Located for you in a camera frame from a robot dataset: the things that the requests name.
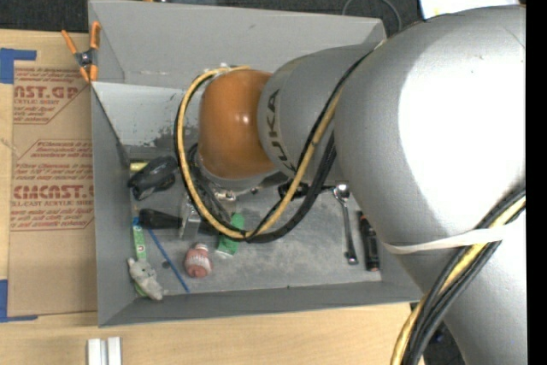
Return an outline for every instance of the small bottle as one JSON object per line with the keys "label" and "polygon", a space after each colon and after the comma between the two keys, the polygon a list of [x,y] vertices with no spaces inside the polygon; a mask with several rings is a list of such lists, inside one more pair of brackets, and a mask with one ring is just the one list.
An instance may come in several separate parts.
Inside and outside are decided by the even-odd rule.
{"label": "small bottle", "polygon": [[194,244],[186,253],[185,270],[192,278],[201,279],[211,274],[213,264],[206,244]]}

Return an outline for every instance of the black handle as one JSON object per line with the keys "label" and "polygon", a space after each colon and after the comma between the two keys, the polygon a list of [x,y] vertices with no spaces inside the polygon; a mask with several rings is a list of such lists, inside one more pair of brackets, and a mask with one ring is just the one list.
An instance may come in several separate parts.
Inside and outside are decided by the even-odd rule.
{"label": "black handle", "polygon": [[182,220],[154,209],[142,209],[138,212],[138,222],[142,228],[154,230],[161,228],[180,228]]}

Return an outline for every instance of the white strap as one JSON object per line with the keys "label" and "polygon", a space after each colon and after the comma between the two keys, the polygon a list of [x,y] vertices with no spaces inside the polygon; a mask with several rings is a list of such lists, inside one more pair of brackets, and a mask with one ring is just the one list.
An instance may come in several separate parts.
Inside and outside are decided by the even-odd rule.
{"label": "white strap", "polygon": [[456,248],[473,244],[488,244],[490,242],[503,240],[507,233],[514,233],[515,230],[513,228],[515,228],[517,221],[512,221],[509,224],[500,227],[471,230],[456,236],[441,238],[440,240],[433,240],[432,242],[426,242],[424,244],[397,246],[384,243],[384,247],[392,254],[412,254],[418,251],[443,250],[446,248]]}

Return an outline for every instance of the cable bundle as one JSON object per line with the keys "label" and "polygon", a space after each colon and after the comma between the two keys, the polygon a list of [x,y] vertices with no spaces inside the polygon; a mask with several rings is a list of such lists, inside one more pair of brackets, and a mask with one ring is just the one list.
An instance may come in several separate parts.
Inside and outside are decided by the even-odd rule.
{"label": "cable bundle", "polygon": [[[509,224],[526,208],[526,187],[502,200],[475,229]],[[474,244],[458,250],[430,291],[405,322],[391,357],[391,365],[416,365],[451,304],[465,291],[501,241]]]}

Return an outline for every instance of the wire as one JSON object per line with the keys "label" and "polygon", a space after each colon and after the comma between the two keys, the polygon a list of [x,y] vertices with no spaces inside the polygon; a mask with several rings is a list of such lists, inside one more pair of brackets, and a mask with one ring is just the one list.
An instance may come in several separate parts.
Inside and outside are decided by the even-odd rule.
{"label": "wire", "polygon": [[[525,206],[526,187],[523,187],[512,196],[502,200],[476,228],[491,228],[509,223],[520,214]],[[453,298],[449,299],[449,291],[454,291],[450,288],[455,285],[457,281],[464,279],[468,275],[469,270],[478,272],[479,268],[473,267],[482,267],[482,265],[484,265],[484,262],[481,265],[474,265],[477,259],[479,259],[481,252],[485,248],[497,248],[496,244],[499,244],[499,242],[492,244],[474,244],[457,251],[439,275],[432,289],[420,300],[414,311],[405,321],[391,357],[391,364],[399,364],[402,363],[404,358],[410,358],[411,356],[415,357],[415,346],[421,348],[424,345],[423,342],[426,342],[421,336],[422,332],[426,330],[431,337],[433,328],[430,317],[432,312],[438,312],[436,306],[444,305],[446,309],[443,314],[446,312],[448,305],[456,299],[456,294]],[[461,293],[459,289],[456,289],[456,292],[457,295]]]}
{"label": "wire", "polygon": [[[345,3],[344,7],[342,8],[342,15],[346,15],[348,7],[353,1],[354,0],[348,0]],[[391,11],[393,11],[393,14],[395,14],[395,16],[397,17],[397,26],[398,26],[397,31],[401,32],[403,30],[403,19],[401,19],[401,15],[397,11],[397,8],[395,8],[395,5],[393,5],[393,3],[391,3],[389,0],[381,0],[381,1],[384,2],[387,6],[389,6],[391,8]]]}
{"label": "wire", "polygon": [[[225,234],[227,237],[230,238],[248,238],[253,232],[240,230],[240,231],[234,231],[230,229],[229,227],[226,227],[225,224],[222,224],[220,221],[218,221],[216,218],[214,218],[207,207],[203,204],[203,200],[200,198],[199,194],[197,193],[197,189],[194,186],[194,183],[191,178],[191,172],[188,165],[188,161],[186,160],[185,156],[185,143],[184,143],[184,136],[182,135],[184,132],[184,116],[186,108],[188,107],[188,104],[190,102],[191,97],[196,92],[197,88],[203,84],[208,79],[211,79],[218,74],[227,73],[232,70],[236,69],[242,69],[247,67],[238,67],[238,68],[218,68],[215,70],[210,70],[208,72],[205,72],[204,74],[199,75],[195,80],[192,81],[190,87],[186,91],[182,102],[179,106],[179,113],[177,115],[177,125],[176,125],[176,140],[177,140],[177,148],[179,152],[179,165],[182,170],[183,179],[186,184],[186,189],[190,193],[191,199],[193,200],[194,204],[196,204],[196,207],[199,211],[199,213],[207,220],[209,223],[217,229],[217,231]],[[281,200],[279,207],[274,211],[274,213],[268,218],[268,220],[262,225],[262,228],[260,229],[259,233],[263,233],[266,230],[268,230],[280,217],[281,214],[285,211],[286,206],[288,203],[292,200],[292,197],[294,193],[296,192],[297,188],[300,185],[300,182],[308,168],[309,162],[311,161],[311,158],[315,152],[315,147],[321,140],[326,128],[328,127],[328,124],[330,123],[333,115],[334,115],[334,109],[336,108],[336,104],[339,99],[340,92],[338,92],[335,96],[332,97],[331,104],[326,109],[325,114],[321,118],[320,123],[318,124],[317,130],[314,133],[313,138],[309,142],[308,147],[306,148],[304,152],[304,156],[302,159],[302,162],[298,166],[296,175],[294,180],[292,181],[291,185],[289,186],[289,189],[287,190],[287,193]]]}
{"label": "wire", "polygon": [[306,196],[303,202],[300,204],[300,207],[298,208],[297,212],[292,216],[292,218],[289,221],[286,222],[286,224],[284,224],[284,226],[280,227],[278,230],[275,230],[274,232],[256,235],[261,228],[261,225],[259,225],[256,231],[250,235],[247,241],[251,243],[258,243],[258,244],[273,242],[274,240],[278,238],[282,238],[288,232],[294,229],[294,227],[296,227],[300,223],[300,221],[305,217],[305,215],[311,210],[312,206],[315,203],[315,200],[323,192],[323,185],[325,184],[327,175],[331,172],[331,168],[332,168],[332,165],[334,164],[335,158],[336,158],[336,149],[334,148],[334,135],[331,133],[331,137],[329,138],[329,141],[326,145],[325,152],[323,153],[323,157],[321,158],[319,170],[317,174],[315,175],[314,180],[308,189],[308,193],[306,193]]}
{"label": "wire", "polygon": [[[517,211],[507,223],[514,221],[523,210],[524,208]],[[423,355],[435,330],[450,309],[450,305],[465,291],[468,284],[477,276],[488,260],[490,260],[501,243],[501,241],[497,241],[487,244],[471,262],[469,268],[466,269],[466,271],[450,285],[446,292],[442,294],[442,297],[435,303],[429,312],[429,316],[423,321],[420,333],[416,336],[414,343],[409,345],[405,355],[407,359],[403,362],[405,365],[418,364],[418,361]]]}

